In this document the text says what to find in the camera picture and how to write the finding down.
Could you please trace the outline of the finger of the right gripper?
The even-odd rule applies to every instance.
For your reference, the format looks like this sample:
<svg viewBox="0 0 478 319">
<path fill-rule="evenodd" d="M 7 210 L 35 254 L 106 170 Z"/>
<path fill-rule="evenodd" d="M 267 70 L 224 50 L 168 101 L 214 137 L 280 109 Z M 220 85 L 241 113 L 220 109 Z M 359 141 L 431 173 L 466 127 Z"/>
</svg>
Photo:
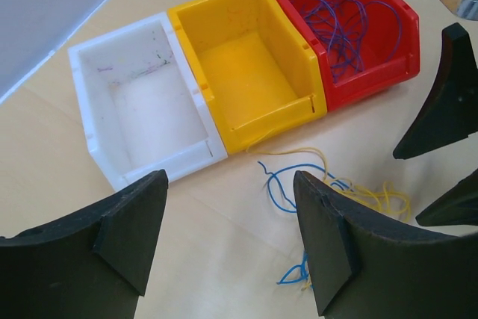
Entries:
<svg viewBox="0 0 478 319">
<path fill-rule="evenodd" d="M 395 147 L 409 159 L 477 132 L 477 62 L 470 35 L 455 22 L 441 32 L 438 71 L 422 108 Z"/>
<path fill-rule="evenodd" d="M 477 226 L 477 170 L 416 216 L 421 226 Z"/>
</svg>

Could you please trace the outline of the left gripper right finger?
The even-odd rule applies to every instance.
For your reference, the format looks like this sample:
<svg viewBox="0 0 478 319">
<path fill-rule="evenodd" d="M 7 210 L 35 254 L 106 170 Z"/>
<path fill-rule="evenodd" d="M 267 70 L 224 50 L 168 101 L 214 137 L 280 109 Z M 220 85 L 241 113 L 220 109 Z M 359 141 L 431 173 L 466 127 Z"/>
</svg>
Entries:
<svg viewBox="0 0 478 319">
<path fill-rule="evenodd" d="M 294 175 L 299 229 L 325 318 L 475 318 L 477 235 L 402 223 Z"/>
</svg>

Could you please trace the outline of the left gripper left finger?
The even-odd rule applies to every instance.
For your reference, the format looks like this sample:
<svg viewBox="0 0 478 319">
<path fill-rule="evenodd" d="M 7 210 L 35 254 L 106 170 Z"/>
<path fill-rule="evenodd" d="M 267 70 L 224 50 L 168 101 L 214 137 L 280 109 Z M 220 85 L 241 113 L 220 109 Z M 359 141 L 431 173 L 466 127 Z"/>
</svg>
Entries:
<svg viewBox="0 0 478 319">
<path fill-rule="evenodd" d="M 155 170 L 64 217 L 1 238 L 2 318 L 133 318 L 167 202 Z"/>
</svg>

